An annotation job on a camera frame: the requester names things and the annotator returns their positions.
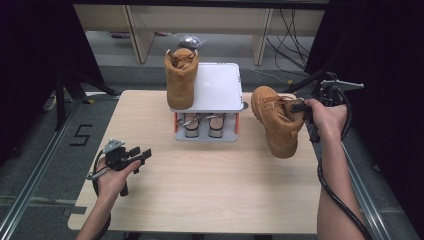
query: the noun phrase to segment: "human arm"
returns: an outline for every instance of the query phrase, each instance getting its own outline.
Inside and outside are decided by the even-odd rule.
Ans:
[[[334,193],[363,223],[341,143],[341,132],[346,121],[347,108],[345,105],[325,107],[315,99],[308,99],[305,104],[312,107],[314,124],[318,127],[318,135],[321,138],[324,178]],[[317,227],[320,240],[364,239],[355,224],[323,188],[321,188],[318,206]]]
[[[97,236],[109,218],[110,211],[118,194],[124,188],[128,175],[140,167],[140,163],[141,161],[132,162],[121,171],[109,170],[98,179],[99,196],[76,239],[93,239]],[[97,169],[105,166],[105,159],[101,158]]]

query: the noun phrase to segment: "wooden table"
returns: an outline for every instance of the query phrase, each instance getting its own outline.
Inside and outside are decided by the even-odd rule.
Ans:
[[[243,100],[250,105],[251,93]],[[110,230],[185,233],[316,233],[320,185],[317,161],[304,126],[296,154],[271,155],[251,108],[240,113],[236,142],[181,142],[165,91],[123,92],[99,151],[109,139],[127,150],[152,149],[139,174],[118,197]],[[96,201],[86,181],[68,225],[80,229]]]

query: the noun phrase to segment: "shoe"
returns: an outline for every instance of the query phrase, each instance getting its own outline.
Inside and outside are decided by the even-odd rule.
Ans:
[[[225,113],[214,113],[209,118],[209,137],[222,138]]]
[[[184,128],[187,138],[199,136],[199,115],[196,113],[184,113]]]
[[[197,50],[180,48],[165,55],[167,101],[170,108],[183,110],[193,106],[194,79],[199,66]]]
[[[303,100],[279,96],[272,88],[261,86],[252,94],[252,111],[265,127],[268,148],[277,158],[290,158],[297,150],[298,132],[304,124],[304,112],[290,112]]]

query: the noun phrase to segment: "boot sole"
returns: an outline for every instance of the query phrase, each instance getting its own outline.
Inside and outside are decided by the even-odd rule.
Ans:
[[[293,147],[281,147],[278,144],[276,144],[274,141],[272,141],[271,138],[269,137],[268,130],[266,129],[265,125],[263,124],[262,116],[259,113],[259,110],[258,110],[259,107],[256,105],[256,103],[257,103],[257,99],[255,99],[254,95],[252,94],[252,98],[251,98],[251,102],[250,102],[250,104],[252,106],[252,112],[253,112],[253,115],[256,117],[256,119],[258,119],[259,122],[265,128],[266,143],[268,145],[268,149],[271,151],[271,154],[274,157],[277,157],[277,158],[289,158],[289,157],[293,156],[294,153],[295,153],[295,150],[293,151],[292,149],[297,148],[297,142],[295,144],[296,147],[293,148]]]

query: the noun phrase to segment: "tan work boot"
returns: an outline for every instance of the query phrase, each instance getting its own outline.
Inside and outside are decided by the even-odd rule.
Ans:
[[[269,150],[277,158],[289,158],[296,153],[304,113],[292,113],[290,109],[292,104],[301,102],[301,99],[280,96],[267,86],[253,91],[253,114],[264,125]]]
[[[165,55],[167,101],[169,107],[187,109],[194,101],[194,79],[199,65],[197,51],[181,48]]]

